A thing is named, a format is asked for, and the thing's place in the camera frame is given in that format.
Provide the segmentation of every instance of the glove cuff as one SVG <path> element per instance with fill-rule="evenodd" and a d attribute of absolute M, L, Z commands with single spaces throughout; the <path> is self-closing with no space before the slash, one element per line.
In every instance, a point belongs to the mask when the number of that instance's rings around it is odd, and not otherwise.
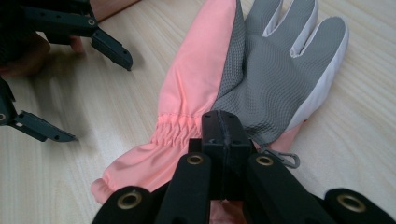
<path fill-rule="evenodd" d="M 156 130 L 150 143 L 158 146 L 187 149 L 191 138 L 199 138 L 201 117 L 176 114 L 162 114 L 158 117 Z"/>

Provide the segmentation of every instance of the glove finger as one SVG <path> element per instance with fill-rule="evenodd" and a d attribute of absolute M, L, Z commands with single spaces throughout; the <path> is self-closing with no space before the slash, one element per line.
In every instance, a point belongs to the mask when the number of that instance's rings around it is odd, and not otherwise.
<path fill-rule="evenodd" d="M 291 129 L 307 119 L 326 99 L 334 76 L 347 50 L 349 31 L 341 18 L 323 21 L 306 43 L 301 56 L 294 58 L 301 76 L 317 83 L 300 105 L 287 128 Z"/>
<path fill-rule="evenodd" d="M 243 79 L 242 63 L 244 61 L 245 31 L 241 3 L 237 0 L 230 47 L 227 51 L 218 99 L 233 90 Z"/>
<path fill-rule="evenodd" d="M 274 31 L 265 30 L 263 36 L 289 51 L 301 49 L 318 19 L 317 0 L 294 0 Z"/>
<path fill-rule="evenodd" d="M 247 33 L 262 35 L 264 29 L 274 30 L 282 9 L 282 3 L 283 0 L 256 0 L 247 15 Z"/>

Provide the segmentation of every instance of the black plastic bracket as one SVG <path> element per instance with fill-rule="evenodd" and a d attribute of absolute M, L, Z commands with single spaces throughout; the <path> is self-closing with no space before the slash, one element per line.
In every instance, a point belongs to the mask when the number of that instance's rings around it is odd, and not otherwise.
<path fill-rule="evenodd" d="M 56 142 L 77 140 L 73 134 L 67 133 L 51 125 L 34 114 L 15 110 L 15 98 L 8 84 L 0 78 L 0 126 L 10 126 L 33 138 L 44 142 L 48 138 Z"/>

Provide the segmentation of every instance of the wood grain surface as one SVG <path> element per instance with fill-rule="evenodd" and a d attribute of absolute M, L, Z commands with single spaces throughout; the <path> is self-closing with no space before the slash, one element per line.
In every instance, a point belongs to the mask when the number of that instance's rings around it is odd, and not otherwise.
<path fill-rule="evenodd" d="M 85 54 L 52 46 L 43 70 L 8 78 L 17 110 L 75 134 L 38 142 L 0 128 L 0 223 L 90 223 L 92 181 L 154 131 L 160 87 L 204 0 L 143 0 L 100 26 L 134 57 L 132 72 L 83 39 Z M 243 0 L 248 13 L 253 0 Z M 345 60 L 325 104 L 300 131 L 292 173 L 308 191 L 353 189 L 396 218 L 396 1 L 318 0 L 319 20 L 343 17 Z M 290 0 L 285 1 L 284 11 Z"/>
<path fill-rule="evenodd" d="M 90 3 L 96 19 L 98 21 L 104 21 L 138 1 L 139 0 L 91 0 Z"/>

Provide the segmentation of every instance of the light wooden surface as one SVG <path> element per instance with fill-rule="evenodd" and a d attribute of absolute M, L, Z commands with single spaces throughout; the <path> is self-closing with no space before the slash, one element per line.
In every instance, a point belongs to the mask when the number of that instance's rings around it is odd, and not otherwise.
<path fill-rule="evenodd" d="M 149 140 L 164 76 L 203 1 L 143 0 L 102 22 L 132 52 L 132 72 L 83 39 L 84 56 L 52 46 L 40 74 L 7 79 L 18 110 L 79 141 L 41 143 L 0 128 L 0 223 L 92 221 L 100 205 L 91 182 Z M 245 13 L 252 1 L 243 1 Z M 329 98 L 292 147 L 302 161 L 292 173 L 319 197 L 353 189 L 396 218 L 396 2 L 318 1 L 320 20 L 346 19 L 349 47 Z"/>

